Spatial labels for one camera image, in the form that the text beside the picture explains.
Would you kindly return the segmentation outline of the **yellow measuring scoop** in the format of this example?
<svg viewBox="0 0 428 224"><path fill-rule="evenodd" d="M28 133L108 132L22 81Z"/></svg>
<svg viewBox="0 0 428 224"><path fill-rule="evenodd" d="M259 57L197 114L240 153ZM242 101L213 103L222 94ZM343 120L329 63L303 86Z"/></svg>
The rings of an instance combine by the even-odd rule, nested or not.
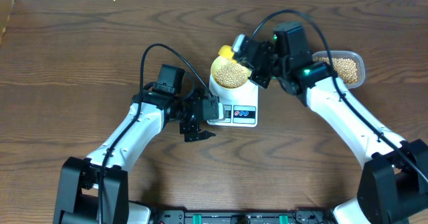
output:
<svg viewBox="0 0 428 224"><path fill-rule="evenodd" d="M223 45L218 51L218 54L229 62L232 62L234 64L237 63L237 61L233 58L235 53L233 52L232 47L230 45Z"/></svg>

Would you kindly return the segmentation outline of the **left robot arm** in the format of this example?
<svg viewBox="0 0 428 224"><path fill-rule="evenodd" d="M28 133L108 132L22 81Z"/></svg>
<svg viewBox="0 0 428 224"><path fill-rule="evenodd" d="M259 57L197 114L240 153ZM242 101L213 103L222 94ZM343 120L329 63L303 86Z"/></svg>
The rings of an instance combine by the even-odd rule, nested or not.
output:
<svg viewBox="0 0 428 224"><path fill-rule="evenodd" d="M151 209L128 197L128 174L143 150L169 122L179 123L187 142L206 140L213 133L202 131L200 122L222 119L225 113L208 90L196 88L185 96L177 91L176 86L148 83L100 147L63 164L54 223L151 223Z"/></svg>

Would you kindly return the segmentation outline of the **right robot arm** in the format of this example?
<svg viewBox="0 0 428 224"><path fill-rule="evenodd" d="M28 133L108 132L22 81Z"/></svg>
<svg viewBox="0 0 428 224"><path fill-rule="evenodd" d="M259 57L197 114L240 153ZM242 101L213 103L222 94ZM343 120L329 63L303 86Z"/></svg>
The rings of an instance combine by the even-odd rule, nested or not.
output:
<svg viewBox="0 0 428 224"><path fill-rule="evenodd" d="M331 211L335 223L404 223L427 209L427 145L406 141L378 121L347 89L332 64L317 62L298 22L274 28L272 41L239 35L233 59L266 88L272 78L321 116L362 167L356 197Z"/></svg>

